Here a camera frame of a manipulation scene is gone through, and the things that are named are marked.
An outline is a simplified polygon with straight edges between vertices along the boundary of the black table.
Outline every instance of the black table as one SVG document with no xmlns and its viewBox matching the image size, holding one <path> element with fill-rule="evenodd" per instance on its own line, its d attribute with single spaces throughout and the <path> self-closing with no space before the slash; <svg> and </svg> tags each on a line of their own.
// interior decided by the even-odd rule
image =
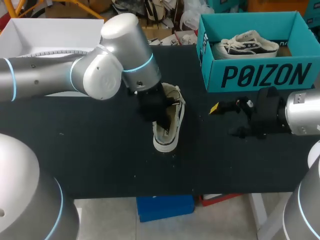
<svg viewBox="0 0 320 240">
<path fill-rule="evenodd" d="M 265 140 L 227 135 L 244 114 L 208 116 L 221 100 L 254 92 L 207 93 L 194 46 L 158 46 L 164 82 L 186 100 L 175 152 L 153 146 L 152 123 L 137 114 L 124 84 L 110 100 L 42 97 L 0 104 L 0 133 L 33 149 L 40 166 L 75 199 L 293 191 L 308 170 L 319 136 L 270 135 Z M 281 92 L 288 96 L 288 91 Z"/>
</svg>

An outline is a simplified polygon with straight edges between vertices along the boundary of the shoelace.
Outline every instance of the shoelace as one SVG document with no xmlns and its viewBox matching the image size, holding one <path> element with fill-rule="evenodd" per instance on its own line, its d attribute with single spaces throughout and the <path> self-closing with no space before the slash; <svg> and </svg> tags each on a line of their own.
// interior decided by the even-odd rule
<svg viewBox="0 0 320 240">
<path fill-rule="evenodd" d="M 246 45 L 236 40 L 236 37 L 233 37 L 231 39 L 222 39 L 221 43 L 223 46 L 228 48 L 228 53 L 230 52 L 230 49 L 233 48 L 244 48 Z"/>
</svg>

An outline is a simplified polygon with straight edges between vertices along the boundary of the cardboard box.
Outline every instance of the cardboard box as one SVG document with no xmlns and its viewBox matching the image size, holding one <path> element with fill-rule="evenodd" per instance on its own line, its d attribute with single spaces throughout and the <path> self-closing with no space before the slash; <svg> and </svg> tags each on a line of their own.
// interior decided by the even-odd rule
<svg viewBox="0 0 320 240">
<path fill-rule="evenodd" d="M 305 16 L 320 15 L 320 0 L 309 0 Z"/>
<path fill-rule="evenodd" d="M 0 34 L 0 58 L 53 50 L 89 52 L 100 43 L 103 24 L 101 19 L 12 18 Z M 85 96 L 79 92 L 55 95 Z"/>
<path fill-rule="evenodd" d="M 308 2 L 309 0 L 248 0 L 248 12 L 298 11 L 303 16 Z"/>
<path fill-rule="evenodd" d="M 320 13 L 314 15 L 306 15 L 303 19 L 310 29 L 320 26 Z"/>
<path fill-rule="evenodd" d="M 229 13 L 236 5 L 243 4 L 246 0 L 207 0 L 207 4 L 213 8 L 216 14 Z"/>
<path fill-rule="evenodd" d="M 136 198 L 140 222 L 191 214 L 195 210 L 195 201 L 191 195 L 143 196 Z"/>
<path fill-rule="evenodd" d="M 287 46 L 292 56 L 214 59 L 211 44 L 249 30 Z M 211 93 L 257 91 L 268 86 L 307 89 L 320 70 L 320 44 L 298 12 L 204 14 L 196 50 L 205 87 Z"/>
<path fill-rule="evenodd" d="M 145 18 L 139 18 L 139 24 L 147 39 L 165 39 L 172 35 L 172 29 L 162 28 L 160 24 L 150 24 L 148 25 Z"/>
<path fill-rule="evenodd" d="M 89 0 L 90 8 L 98 14 L 106 11 L 112 4 L 111 0 Z"/>
<path fill-rule="evenodd" d="M 309 0 L 303 18 L 309 28 L 320 26 L 320 0 Z"/>
<path fill-rule="evenodd" d="M 89 7 L 88 0 L 79 0 L 80 3 Z M 65 5 L 55 2 L 53 5 L 45 8 L 45 16 L 47 19 L 61 19 L 61 18 L 86 18 L 89 13 L 78 7 L 72 2 L 65 2 Z"/>
</svg>

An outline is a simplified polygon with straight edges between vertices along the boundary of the shoe box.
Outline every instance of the shoe box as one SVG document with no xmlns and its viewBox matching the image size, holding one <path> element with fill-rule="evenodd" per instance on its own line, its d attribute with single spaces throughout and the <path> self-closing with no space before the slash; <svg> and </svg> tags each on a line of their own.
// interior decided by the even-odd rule
<svg viewBox="0 0 320 240">
<path fill-rule="evenodd" d="M 309 0 L 303 18 L 309 28 L 320 26 L 320 0 Z"/>
<path fill-rule="evenodd" d="M 277 57 L 214 59 L 212 44 L 250 30 L 278 43 Z M 196 50 L 209 93 L 308 89 L 319 74 L 320 44 L 296 11 L 203 14 Z"/>
<path fill-rule="evenodd" d="M 245 3 L 246 0 L 207 0 L 207 4 L 216 14 L 229 13 L 230 9 Z"/>
<path fill-rule="evenodd" d="M 309 0 L 248 0 L 248 12 L 291 12 L 305 14 Z"/>
</svg>

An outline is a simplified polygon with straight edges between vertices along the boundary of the white sneaker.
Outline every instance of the white sneaker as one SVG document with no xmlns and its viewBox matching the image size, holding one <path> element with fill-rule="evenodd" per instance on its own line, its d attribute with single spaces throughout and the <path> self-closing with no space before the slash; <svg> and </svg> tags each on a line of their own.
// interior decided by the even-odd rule
<svg viewBox="0 0 320 240">
<path fill-rule="evenodd" d="M 185 114 L 185 100 L 183 99 L 180 88 L 168 83 L 162 83 L 167 98 L 174 98 L 177 103 L 169 106 L 166 112 L 171 120 L 169 131 L 166 131 L 154 121 L 153 124 L 153 145 L 155 149 L 162 153 L 173 151 L 179 140 L 179 131 Z"/>
<path fill-rule="evenodd" d="M 213 45 L 212 53 L 216 60 L 273 58 L 278 49 L 276 42 L 266 40 L 257 31 L 251 30 L 231 39 L 222 39 Z"/>
</svg>

